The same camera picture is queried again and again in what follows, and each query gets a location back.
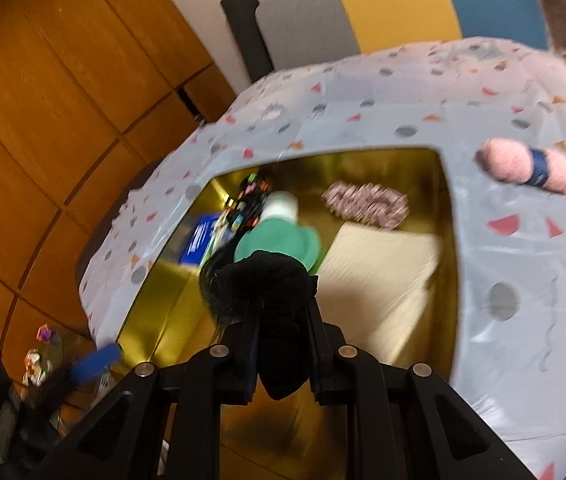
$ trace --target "white bottle cap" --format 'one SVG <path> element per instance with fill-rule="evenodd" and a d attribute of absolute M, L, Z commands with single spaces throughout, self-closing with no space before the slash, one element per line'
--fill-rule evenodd
<path fill-rule="evenodd" d="M 298 222 L 298 200 L 287 191 L 275 191 L 265 199 L 261 221 L 281 218 L 296 224 Z"/>

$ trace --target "black fuzzy object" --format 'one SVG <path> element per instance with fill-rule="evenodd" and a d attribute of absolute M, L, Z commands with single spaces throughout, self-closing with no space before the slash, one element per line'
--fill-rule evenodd
<path fill-rule="evenodd" d="M 260 314 L 257 372 L 268 395 L 283 399 L 308 377 L 303 308 L 316 294 L 317 276 L 280 253 L 255 251 L 233 263 L 237 243 L 225 245 L 204 265 L 201 293 L 219 331 L 249 313 Z"/>

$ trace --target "gold tray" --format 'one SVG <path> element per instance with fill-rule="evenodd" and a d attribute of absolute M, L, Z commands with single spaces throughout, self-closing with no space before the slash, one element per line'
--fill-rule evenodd
<path fill-rule="evenodd" d="M 212 343 L 214 326 L 199 294 L 195 270 L 179 256 L 203 214 L 223 209 L 239 183 L 259 171 L 274 190 L 298 197 L 300 224 L 312 225 L 329 249 L 343 220 L 323 205 L 321 193 L 336 180 L 372 182 L 408 195 L 410 214 L 399 229 L 436 234 L 440 261 L 430 301 L 394 363 L 427 362 L 448 378 L 454 353 L 458 303 L 456 248 L 447 182 L 438 153 L 429 148 L 392 148 L 295 158 L 212 179 L 193 202 L 154 263 L 124 323 L 118 343 L 124 368 L 143 361 L 160 367 L 187 361 Z M 221 478 L 327 479 L 345 476 L 345 417 L 314 403 L 306 384 L 274 402 L 259 386 L 247 407 L 226 406 L 221 417 Z"/>

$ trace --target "blue object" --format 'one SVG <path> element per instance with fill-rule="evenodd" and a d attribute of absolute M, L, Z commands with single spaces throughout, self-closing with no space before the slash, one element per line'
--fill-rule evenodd
<path fill-rule="evenodd" d="M 547 158 L 541 150 L 530 148 L 532 153 L 532 176 L 526 182 L 530 186 L 543 187 L 550 177 L 550 171 L 547 168 Z"/>
<path fill-rule="evenodd" d="M 205 256 L 205 251 L 212 240 L 212 233 L 217 220 L 222 213 L 210 213 L 201 217 L 189 237 L 188 244 L 183 250 L 179 263 L 182 265 L 199 266 Z"/>
<path fill-rule="evenodd" d="M 547 50 L 545 20 L 537 0 L 452 0 L 464 38 L 489 36 Z"/>
<path fill-rule="evenodd" d="M 78 361 L 70 373 L 71 380 L 83 384 L 99 377 L 105 368 L 109 368 L 121 359 L 121 348 L 116 343 L 94 351 Z"/>

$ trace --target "pink plush roll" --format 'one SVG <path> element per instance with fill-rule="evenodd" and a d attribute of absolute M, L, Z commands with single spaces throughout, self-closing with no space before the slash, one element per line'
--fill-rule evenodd
<path fill-rule="evenodd" d="M 483 144 L 479 155 L 485 171 L 497 180 L 566 193 L 566 155 L 558 150 L 533 150 L 517 140 L 495 137 Z"/>

